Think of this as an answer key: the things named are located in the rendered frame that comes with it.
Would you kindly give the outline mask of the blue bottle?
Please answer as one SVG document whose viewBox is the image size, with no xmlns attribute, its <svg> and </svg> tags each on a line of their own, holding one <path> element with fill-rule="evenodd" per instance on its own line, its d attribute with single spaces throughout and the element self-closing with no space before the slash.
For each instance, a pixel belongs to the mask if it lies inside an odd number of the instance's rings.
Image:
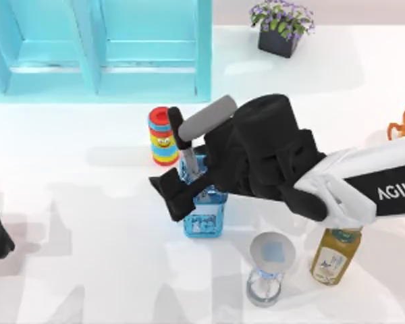
<svg viewBox="0 0 405 324">
<path fill-rule="evenodd" d="M 228 194 L 218 191 L 214 185 L 195 196 L 195 210 L 183 220 L 185 235 L 189 238 L 219 237 L 223 231 L 227 198 Z"/>
</svg>

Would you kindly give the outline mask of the red yellow blue striped can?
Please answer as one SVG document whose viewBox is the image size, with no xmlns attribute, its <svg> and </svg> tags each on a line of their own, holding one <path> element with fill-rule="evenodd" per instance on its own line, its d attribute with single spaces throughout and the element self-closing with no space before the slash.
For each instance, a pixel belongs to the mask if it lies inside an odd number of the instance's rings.
<svg viewBox="0 0 405 324">
<path fill-rule="evenodd" d="M 148 115 L 153 161 L 162 166 L 175 164 L 179 159 L 173 132 L 167 116 L 168 107 L 156 107 Z"/>
</svg>

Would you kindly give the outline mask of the light blue rack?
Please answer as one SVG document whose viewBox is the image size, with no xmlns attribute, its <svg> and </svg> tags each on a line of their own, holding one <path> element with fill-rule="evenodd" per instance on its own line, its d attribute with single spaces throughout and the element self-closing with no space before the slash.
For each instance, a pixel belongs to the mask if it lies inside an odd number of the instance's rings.
<svg viewBox="0 0 405 324">
<path fill-rule="evenodd" d="M 0 0 L 0 103 L 211 98 L 213 0 Z"/>
</svg>

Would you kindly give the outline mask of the purple flowers in black pot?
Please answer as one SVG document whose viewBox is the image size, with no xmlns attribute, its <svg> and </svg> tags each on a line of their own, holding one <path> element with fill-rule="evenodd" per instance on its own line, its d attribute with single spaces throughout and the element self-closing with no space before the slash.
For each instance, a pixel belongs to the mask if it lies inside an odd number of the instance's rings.
<svg viewBox="0 0 405 324">
<path fill-rule="evenodd" d="M 263 0 L 249 11 L 259 27 L 258 49 L 290 58 L 305 34 L 315 31 L 314 11 L 293 0 Z"/>
</svg>

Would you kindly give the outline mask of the yellow bottle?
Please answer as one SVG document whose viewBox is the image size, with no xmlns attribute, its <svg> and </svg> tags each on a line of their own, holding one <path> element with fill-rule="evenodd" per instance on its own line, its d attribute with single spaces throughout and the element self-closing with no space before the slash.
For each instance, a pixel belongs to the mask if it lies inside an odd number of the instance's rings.
<svg viewBox="0 0 405 324">
<path fill-rule="evenodd" d="M 310 267 L 312 277 L 326 286 L 338 285 L 362 238 L 362 227 L 325 229 Z"/>
</svg>

